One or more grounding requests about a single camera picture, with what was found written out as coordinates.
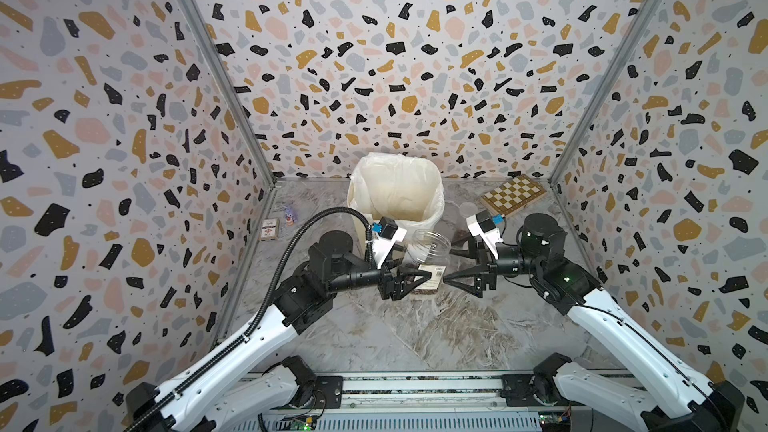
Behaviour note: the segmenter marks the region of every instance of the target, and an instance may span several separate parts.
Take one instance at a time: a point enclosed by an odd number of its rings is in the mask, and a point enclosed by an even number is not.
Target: marble floor
[[[472,202],[480,208],[480,195],[502,183],[446,180],[446,209],[436,231],[451,240],[466,235],[459,207]],[[258,245],[226,333],[237,330],[258,310],[275,266],[302,221],[325,208],[345,205],[349,182],[302,180],[278,182],[277,187],[270,217],[281,218],[280,236]],[[293,208],[294,226],[285,226],[284,206]],[[533,212],[554,216],[568,230],[550,191],[524,212],[508,218],[505,242],[514,243],[524,216]],[[290,257],[283,278],[306,260],[308,247],[323,233],[339,229],[356,237],[352,220],[352,216],[339,214],[315,224]],[[565,253],[572,262],[583,265],[576,240],[569,234]],[[464,258],[452,260],[449,272],[473,264]],[[515,280],[528,283],[525,277]],[[525,370],[553,352],[576,358],[588,368],[621,368],[587,331],[561,316],[535,292],[500,278],[498,289],[487,291],[484,298],[445,284],[440,284],[435,295],[411,294],[398,302],[382,301],[374,288],[340,293],[331,312],[257,370],[294,354],[317,371]]]

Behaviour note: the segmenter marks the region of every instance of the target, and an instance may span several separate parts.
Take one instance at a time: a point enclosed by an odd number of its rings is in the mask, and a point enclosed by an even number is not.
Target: trash can
[[[437,166],[426,158],[371,152],[360,159],[350,177],[346,204],[369,222],[393,218],[410,238],[420,228],[434,229],[446,206]],[[355,220],[361,247],[365,231]]]

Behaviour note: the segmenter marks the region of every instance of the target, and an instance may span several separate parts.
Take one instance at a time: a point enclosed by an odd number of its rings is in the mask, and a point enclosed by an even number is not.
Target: terrazzo patterned wall
[[[175,0],[0,13],[0,429],[122,430],[209,350],[264,186]]]
[[[613,296],[768,426],[768,0],[664,0],[561,190]]]
[[[276,176],[548,176],[642,0],[198,0]]]

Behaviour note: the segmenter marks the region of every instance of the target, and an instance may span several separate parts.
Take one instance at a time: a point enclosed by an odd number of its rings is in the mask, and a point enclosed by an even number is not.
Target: wooden chess board
[[[510,182],[483,194],[482,200],[492,212],[509,216],[546,193],[528,176],[520,175]]]

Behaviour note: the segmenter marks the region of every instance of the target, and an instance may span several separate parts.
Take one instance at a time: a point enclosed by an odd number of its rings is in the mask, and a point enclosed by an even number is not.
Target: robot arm
[[[447,284],[482,297],[496,288],[496,276],[529,274],[533,289],[596,337],[645,386],[647,392],[589,373],[560,354],[536,369],[544,397],[577,400],[639,432],[647,430],[734,431],[744,396],[730,382],[712,384],[648,334],[605,291],[601,283],[564,256],[565,231],[551,216],[531,214],[518,231],[518,244],[505,245],[488,212],[467,219],[477,237],[467,251],[475,267],[444,276]],[[466,278],[474,284],[463,282]]]
[[[392,247],[405,237],[405,229],[382,218],[372,231],[376,233],[370,248],[372,260],[352,254],[349,234],[327,232],[310,246],[310,260],[274,290],[255,327],[256,315],[176,377],[159,387],[142,383],[132,389],[126,402],[134,423],[127,430],[228,430],[246,416],[286,404],[300,408],[309,403],[316,376],[298,357],[284,360],[259,380],[237,383],[329,312],[337,292],[375,286],[382,299],[395,301],[431,278],[428,272],[390,273]]]

